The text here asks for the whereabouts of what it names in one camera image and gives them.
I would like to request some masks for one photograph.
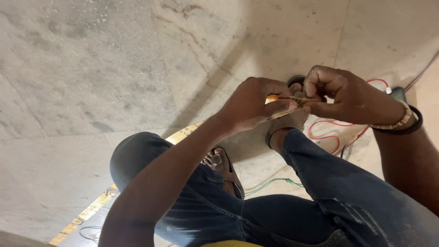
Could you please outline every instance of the left hand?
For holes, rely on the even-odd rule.
[[[249,77],[237,87],[216,117],[228,125],[230,134],[234,134],[255,128],[275,113],[297,108],[297,103],[292,99],[279,99],[265,104],[270,94],[292,96],[284,82]]]

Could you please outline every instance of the measuring tape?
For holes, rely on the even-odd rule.
[[[185,139],[188,135],[194,132],[200,125],[202,125],[204,121],[195,123],[193,125],[187,126],[183,128],[165,140],[169,141],[172,144],[177,144],[183,139]],[[85,221],[90,219],[96,212],[98,212],[105,204],[107,204],[113,197],[119,194],[119,190],[117,189],[115,184],[112,184],[108,187],[96,200],[94,200],[82,213],[80,213],[76,218],[74,218],[64,229],[62,229],[50,242],[49,245],[58,246],[66,237],[72,234],[76,229],[78,229]]]

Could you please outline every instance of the foot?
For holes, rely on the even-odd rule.
[[[219,172],[223,178],[228,178],[230,176],[230,162],[227,158],[226,152],[222,148],[216,148],[207,153],[203,159],[203,164],[206,164],[212,168],[212,170]],[[223,189],[235,196],[232,181],[224,180]]]
[[[290,91],[295,97],[306,98],[306,94],[299,83],[293,83],[290,86]],[[285,135],[293,128],[303,131],[303,125],[308,115],[309,114],[304,112],[303,109],[298,109],[288,115],[271,120],[271,125],[268,130],[269,134],[271,134],[270,147],[274,151],[281,153]]]

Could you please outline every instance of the denim jeans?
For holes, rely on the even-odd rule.
[[[110,163],[119,190],[170,147],[149,132],[123,140]],[[223,240],[266,247],[439,243],[439,218],[432,212],[373,174],[324,151],[301,131],[288,132],[282,157],[313,201],[291,195],[241,200],[223,190],[219,172],[199,164],[155,233],[179,247]]]

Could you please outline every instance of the phone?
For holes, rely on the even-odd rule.
[[[393,88],[392,92],[390,93],[390,96],[392,96],[394,99],[402,100],[405,103],[407,103],[406,93],[404,92],[404,88],[402,87]]]

